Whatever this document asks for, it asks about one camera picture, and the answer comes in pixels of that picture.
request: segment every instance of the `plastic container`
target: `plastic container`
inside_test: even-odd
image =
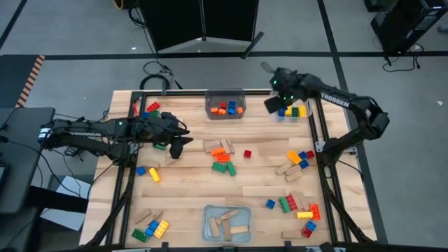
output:
[[[209,224],[210,218],[218,218],[229,211],[238,210],[238,214],[232,216],[230,227],[237,227],[242,225],[249,226],[249,232],[232,234],[231,240],[226,241],[224,237],[224,228],[219,225],[219,237],[213,237],[211,227]],[[202,213],[202,239],[206,242],[218,242],[225,244],[248,244],[252,240],[252,210],[247,206],[213,206],[206,205]]]
[[[225,115],[214,115],[211,113],[211,108],[220,108],[220,103],[225,102],[227,104],[227,114]],[[228,114],[228,104],[229,102],[235,102],[235,110],[238,107],[243,108],[243,113],[236,113],[234,115]],[[207,90],[205,92],[205,112],[209,116],[210,120],[229,120],[229,119],[241,119],[246,112],[246,97],[244,96],[244,90],[238,89],[227,89],[227,90]]]

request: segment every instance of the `yellow lego brick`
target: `yellow lego brick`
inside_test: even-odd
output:
[[[288,151],[286,156],[288,156],[288,158],[291,161],[293,161],[293,163],[296,164],[296,165],[298,165],[300,163],[300,161],[302,161],[302,158],[300,158],[299,155],[297,155],[297,153],[294,150]]]
[[[157,173],[157,171],[154,168],[149,169],[149,174],[151,174],[151,176],[153,177],[154,182],[160,181],[159,174]]]
[[[299,106],[299,115],[301,118],[307,117],[307,107],[303,104]]]
[[[165,233],[165,231],[167,231],[167,228],[169,226],[169,223],[162,220],[160,221],[159,226],[157,227],[157,229],[154,231],[154,236],[157,238],[161,238],[162,235]]]
[[[313,218],[313,212],[297,212],[297,218]]]
[[[285,111],[285,116],[292,116],[293,115],[293,107],[288,106],[288,108]]]

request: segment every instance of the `computer tower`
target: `computer tower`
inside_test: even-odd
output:
[[[396,0],[380,10],[370,24],[384,52],[403,54],[447,11],[447,0]]]

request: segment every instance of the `green lego brick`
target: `green lego brick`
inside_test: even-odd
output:
[[[286,201],[286,197],[281,197],[279,199],[279,201],[280,201],[281,208],[283,209],[283,212],[289,213],[291,211],[291,209],[289,208],[288,201]]]
[[[148,235],[146,235],[143,231],[138,229],[134,229],[132,237],[138,239],[140,242],[146,242],[146,240],[148,240]]]
[[[151,112],[151,115],[149,117],[158,117],[160,115],[159,111],[153,111]]]
[[[220,172],[222,174],[225,173],[225,170],[227,169],[227,167],[225,165],[219,164],[217,162],[213,163],[213,166],[211,166],[212,169],[214,169],[217,172]]]
[[[227,169],[229,169],[231,176],[235,176],[237,174],[237,171],[235,171],[235,167],[233,167],[232,162],[227,162]]]
[[[161,146],[159,144],[154,145],[154,148],[158,148],[159,150],[162,150],[162,151],[167,149],[165,146]]]
[[[299,117],[299,108],[293,107],[293,117]]]

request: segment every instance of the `wooden table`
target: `wooden table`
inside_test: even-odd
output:
[[[126,117],[132,91],[115,91],[108,118]],[[127,227],[126,247],[160,247],[169,242],[170,247],[222,246],[202,240],[202,209],[208,204],[241,204],[252,208],[253,236],[249,246],[283,246],[283,230],[300,230],[307,222],[298,220],[294,213],[283,213],[278,199],[290,191],[303,192],[315,198],[321,210],[322,220],[309,239],[290,239],[294,246],[318,245],[330,241],[323,195],[315,159],[303,176],[287,183],[284,176],[277,176],[274,170],[288,159],[286,152],[314,150],[309,121],[277,122],[266,112],[263,101],[266,96],[246,96],[247,109],[241,120],[209,120],[204,111],[204,97],[175,96],[151,97],[148,101],[160,103],[161,111],[170,111],[180,118],[191,131],[195,140],[184,147],[183,158],[171,165],[164,165],[165,154],[150,144],[139,151],[137,166],[145,165],[149,159],[161,162],[158,169],[161,183],[154,183],[149,175],[135,178],[132,206]],[[331,137],[340,137],[348,132],[342,108],[323,103],[328,131]],[[319,120],[316,119],[319,138],[322,140]],[[237,175],[220,174],[211,169],[214,159],[203,149],[204,140],[230,138],[236,153],[232,162]],[[245,150],[252,151],[250,159],[243,158]],[[357,167],[356,158],[343,154],[341,160]],[[107,157],[98,161],[96,175],[110,165]],[[359,173],[344,164],[337,163],[339,182],[344,205],[367,236],[375,239],[375,230]],[[116,183],[117,169],[112,167],[93,185],[87,208],[80,244],[89,241],[109,215]],[[123,189],[127,175],[123,179]],[[268,199],[275,200],[273,210],[265,207]],[[161,209],[161,219],[170,226],[161,239],[151,237],[145,244],[131,237],[134,228],[144,230],[147,223],[135,225],[136,216],[144,209]],[[338,237],[342,237],[337,212],[335,222]],[[114,242],[118,242],[121,216],[115,223]]]

